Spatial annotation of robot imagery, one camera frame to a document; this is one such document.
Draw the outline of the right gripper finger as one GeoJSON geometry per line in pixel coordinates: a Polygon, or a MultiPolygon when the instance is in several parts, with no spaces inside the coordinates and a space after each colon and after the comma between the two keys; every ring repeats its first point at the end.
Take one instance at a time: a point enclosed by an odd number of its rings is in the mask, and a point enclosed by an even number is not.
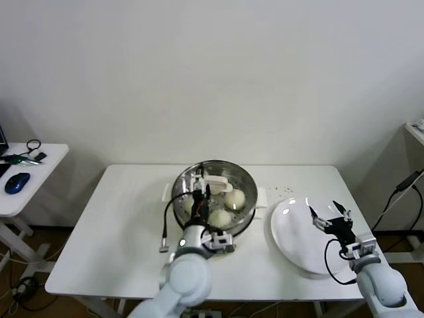
{"type": "Polygon", "coordinates": [[[340,217],[334,219],[334,222],[337,225],[352,225],[352,218],[350,217],[351,210],[346,209],[342,204],[338,203],[337,201],[333,201],[333,203],[341,214],[340,217]]]}
{"type": "Polygon", "coordinates": [[[328,222],[327,220],[324,220],[322,218],[320,218],[316,211],[312,208],[312,206],[309,206],[309,210],[311,212],[311,216],[313,219],[313,225],[319,229],[322,232],[326,231],[326,228],[328,228],[330,226],[330,222],[328,222]]]}

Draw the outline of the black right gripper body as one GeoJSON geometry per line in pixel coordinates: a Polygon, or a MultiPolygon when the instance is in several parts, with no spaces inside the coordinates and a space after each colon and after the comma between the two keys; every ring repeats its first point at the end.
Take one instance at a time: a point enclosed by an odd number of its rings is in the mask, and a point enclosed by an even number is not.
{"type": "Polygon", "coordinates": [[[345,219],[338,217],[330,219],[328,225],[325,227],[324,232],[328,235],[336,236],[341,244],[342,249],[347,249],[347,246],[356,242],[356,235],[352,231],[352,219],[345,219]]]}

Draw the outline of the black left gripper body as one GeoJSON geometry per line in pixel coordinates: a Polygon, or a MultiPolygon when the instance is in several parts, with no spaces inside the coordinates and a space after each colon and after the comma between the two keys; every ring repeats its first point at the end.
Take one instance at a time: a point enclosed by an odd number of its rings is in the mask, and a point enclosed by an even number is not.
{"type": "Polygon", "coordinates": [[[205,199],[205,193],[194,191],[192,193],[193,205],[188,225],[207,226],[209,218],[209,201],[205,199]]]}

